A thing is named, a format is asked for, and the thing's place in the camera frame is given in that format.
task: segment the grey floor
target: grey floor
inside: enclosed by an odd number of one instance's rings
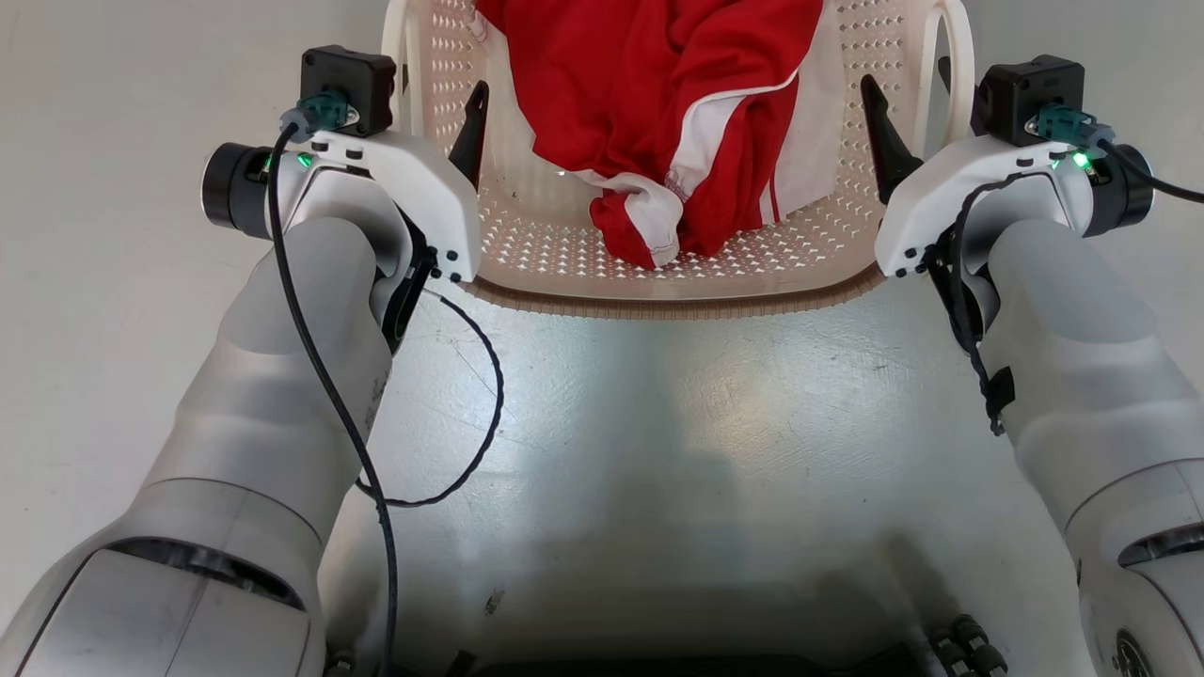
[[[126,507],[266,251],[205,224],[208,152],[271,139],[301,52],[374,51],[384,4],[0,0],[0,623]],[[1088,107],[1190,181],[1204,6],[1100,5],[972,4],[979,70],[1082,60]],[[1197,384],[1202,213],[1164,200],[1099,242]],[[492,336],[507,404],[472,483],[396,517],[408,666],[438,673],[458,648],[839,665],[968,611],[1013,673],[1091,672],[1068,557],[987,431],[923,281],[683,324],[524,314],[443,289]],[[472,334],[424,300],[371,442],[394,495],[454,478],[491,388]],[[379,636],[380,547],[353,494],[323,569],[337,643]]]

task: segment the green connector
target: green connector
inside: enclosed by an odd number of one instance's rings
[[[306,113],[309,126],[306,131],[334,131],[347,126],[347,96],[338,92],[326,90],[297,101],[297,108]]]

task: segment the red garment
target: red garment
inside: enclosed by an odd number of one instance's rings
[[[649,269],[679,247],[716,254],[738,230],[766,223],[762,194],[822,8],[824,0],[477,2],[508,37],[536,154],[604,188],[590,214],[607,248]]]

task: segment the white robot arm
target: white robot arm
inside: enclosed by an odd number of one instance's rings
[[[313,153],[283,155],[284,240],[314,343],[366,438],[423,284],[471,281],[479,266],[488,89],[470,101],[449,160],[384,129],[391,120],[376,105],[388,113],[396,71],[386,58],[335,47],[306,57],[331,78],[314,87],[348,92],[364,126],[318,133]],[[268,237],[270,155],[237,145],[214,153],[202,190],[214,223]],[[0,637],[0,675],[324,673],[318,565],[361,464],[284,301],[270,253],[223,319],[130,508],[57,563]]]
[[[1153,192],[1128,165],[1149,165],[1033,135],[1044,106],[1081,107],[1082,67],[1061,59],[992,69],[976,94],[988,135],[922,166],[877,84],[862,88],[889,198],[879,266],[932,275],[1063,534],[1096,670],[1204,677],[1204,407],[1153,313],[1084,240],[1145,218]]]

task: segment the cable connector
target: cable connector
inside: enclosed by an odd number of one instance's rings
[[[1112,131],[1112,128],[1100,124],[1096,116],[1057,104],[1043,107],[1041,112],[1037,113],[1037,119],[1029,125],[1029,134],[1078,146],[1092,160],[1098,160],[1108,154],[1099,147],[1100,141],[1110,143],[1116,140],[1116,133]]]
[[[319,131],[334,131],[360,119],[359,112],[347,102],[347,96],[329,89],[297,101],[295,108],[281,116],[281,131],[290,124],[297,125],[297,133],[289,141],[305,143]]]

